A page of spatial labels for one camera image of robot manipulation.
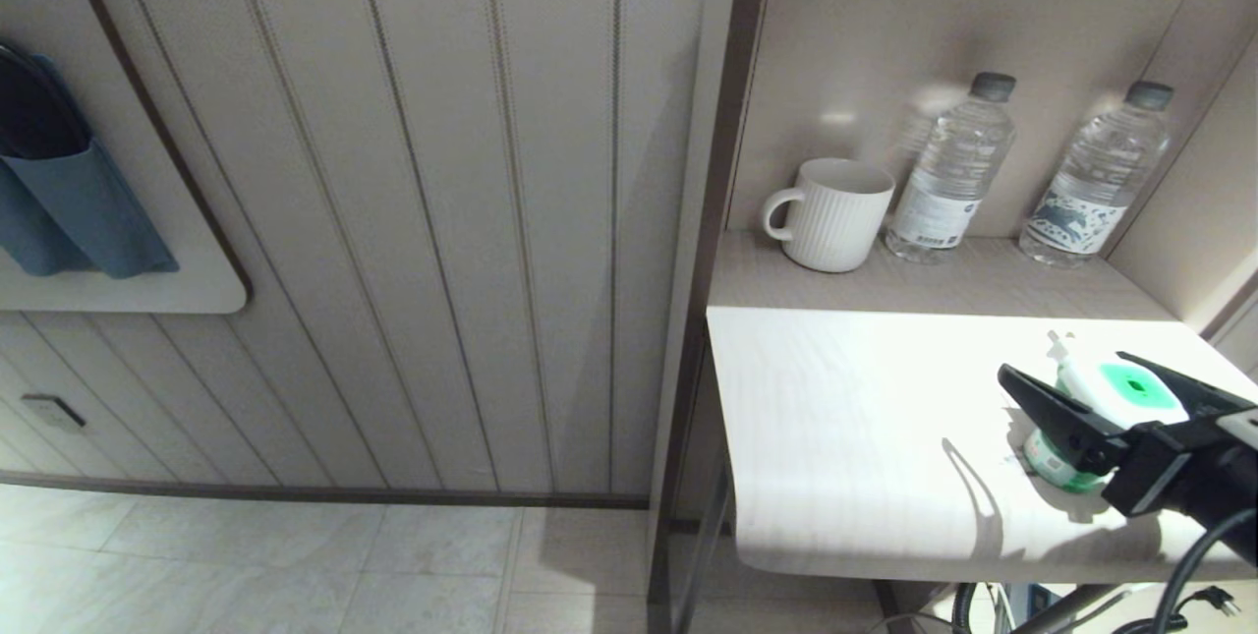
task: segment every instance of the gray floor tile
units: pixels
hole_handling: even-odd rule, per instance
[[[643,511],[525,509],[511,589],[643,595],[645,541]]]
[[[878,603],[811,600],[704,600],[691,634],[858,634],[882,619]]]
[[[0,631],[58,631],[67,598],[96,557],[91,551],[0,543]]]
[[[364,572],[342,634],[492,634],[501,580]]]
[[[0,562],[6,634],[336,634],[357,580],[40,546],[0,546]]]
[[[150,498],[104,551],[226,565],[359,571],[382,506]]]
[[[62,634],[336,634],[357,574],[99,553]]]
[[[0,484],[0,541],[97,550],[137,497]]]
[[[517,509],[390,506],[366,570],[501,576]]]
[[[647,634],[647,599],[512,592],[504,634]]]

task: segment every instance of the green cap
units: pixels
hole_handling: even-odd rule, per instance
[[[1127,88],[1127,98],[1123,99],[1127,106],[1136,106],[1142,111],[1166,111],[1166,107],[1171,102],[1171,97],[1175,96],[1175,88],[1167,87],[1164,83],[1156,82],[1136,82]]]
[[[984,70],[984,73],[975,75],[974,83],[970,83],[970,96],[982,101],[1006,102],[1009,93],[1014,92],[1015,83],[1018,79],[1010,74]]]

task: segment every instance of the white table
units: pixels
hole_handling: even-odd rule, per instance
[[[723,236],[707,320],[742,561],[898,580],[1167,577],[1201,527],[1127,521],[1028,476],[1032,426],[996,370],[1052,380],[1057,330],[1250,400],[1258,387],[1105,262],[1057,270],[1011,240],[970,240],[955,260],[917,267],[877,244],[859,270],[825,275]],[[1254,571],[1219,547],[1199,575]]]

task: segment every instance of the white mug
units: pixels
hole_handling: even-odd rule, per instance
[[[766,234],[781,240],[791,260],[805,268],[855,270],[868,258],[894,190],[896,179],[877,165],[808,160],[799,169],[795,186],[769,196],[760,224]],[[793,203],[786,226],[774,228],[769,216],[786,203]]]

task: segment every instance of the plastic bottle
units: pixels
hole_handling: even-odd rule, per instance
[[[961,243],[1014,142],[1014,123],[1001,104],[1015,83],[1013,75],[984,70],[975,75],[970,98],[936,120],[887,228],[892,253],[940,263]]]
[[[1171,424],[1189,419],[1171,389],[1145,366],[1082,346],[1074,335],[1049,332],[1048,338],[1053,342],[1048,356],[1057,361],[1057,390],[1091,406],[1101,418],[1121,429],[1147,420]],[[1059,489],[1082,493],[1105,483],[1102,477],[1071,467],[1042,429],[1027,438],[1023,453],[1030,468]]]
[[[1076,132],[1057,176],[1023,228],[1018,245],[1038,262],[1078,268],[1101,250],[1155,160],[1166,150],[1174,88],[1136,82],[1118,111]]]

